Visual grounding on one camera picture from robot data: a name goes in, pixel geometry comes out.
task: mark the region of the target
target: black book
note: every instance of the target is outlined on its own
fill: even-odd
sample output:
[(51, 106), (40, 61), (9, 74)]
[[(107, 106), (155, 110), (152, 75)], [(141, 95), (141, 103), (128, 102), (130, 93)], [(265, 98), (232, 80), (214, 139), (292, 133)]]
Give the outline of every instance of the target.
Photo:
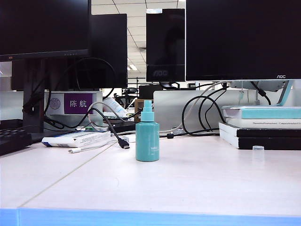
[(301, 138), (301, 129), (261, 129), (241, 128), (230, 124), (219, 122), (219, 128), (235, 137), (288, 137)]
[(265, 150), (301, 150), (301, 137), (236, 137), (222, 129), (220, 136), (238, 149), (252, 150), (259, 145)]

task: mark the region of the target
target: keyboard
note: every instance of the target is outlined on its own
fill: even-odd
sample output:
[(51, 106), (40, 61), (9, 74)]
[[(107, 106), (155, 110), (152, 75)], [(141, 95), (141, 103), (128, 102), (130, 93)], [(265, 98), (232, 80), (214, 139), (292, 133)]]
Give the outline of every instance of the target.
[(0, 130), (0, 156), (32, 145), (32, 136), (24, 129)]

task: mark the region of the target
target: stack of books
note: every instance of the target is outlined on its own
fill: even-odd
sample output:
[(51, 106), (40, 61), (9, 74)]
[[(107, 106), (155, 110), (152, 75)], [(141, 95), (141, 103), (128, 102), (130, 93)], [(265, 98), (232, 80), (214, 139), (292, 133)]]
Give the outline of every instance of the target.
[(301, 150), (301, 107), (223, 107), (220, 136), (238, 149)]

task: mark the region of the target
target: purple name label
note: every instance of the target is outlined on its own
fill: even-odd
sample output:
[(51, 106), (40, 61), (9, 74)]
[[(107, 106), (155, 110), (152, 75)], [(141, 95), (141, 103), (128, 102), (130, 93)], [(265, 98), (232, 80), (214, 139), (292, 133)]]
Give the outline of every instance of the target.
[(86, 114), (92, 102), (92, 93), (65, 93), (65, 114)]

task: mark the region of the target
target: ceiling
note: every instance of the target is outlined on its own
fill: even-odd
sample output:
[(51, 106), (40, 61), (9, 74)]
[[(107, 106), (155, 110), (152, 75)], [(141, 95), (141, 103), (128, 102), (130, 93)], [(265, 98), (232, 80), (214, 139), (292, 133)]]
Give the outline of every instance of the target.
[(92, 0), (92, 14), (127, 14), (128, 65), (137, 71), (129, 71), (128, 77), (141, 79), (146, 75), (146, 9), (185, 8), (185, 0)]

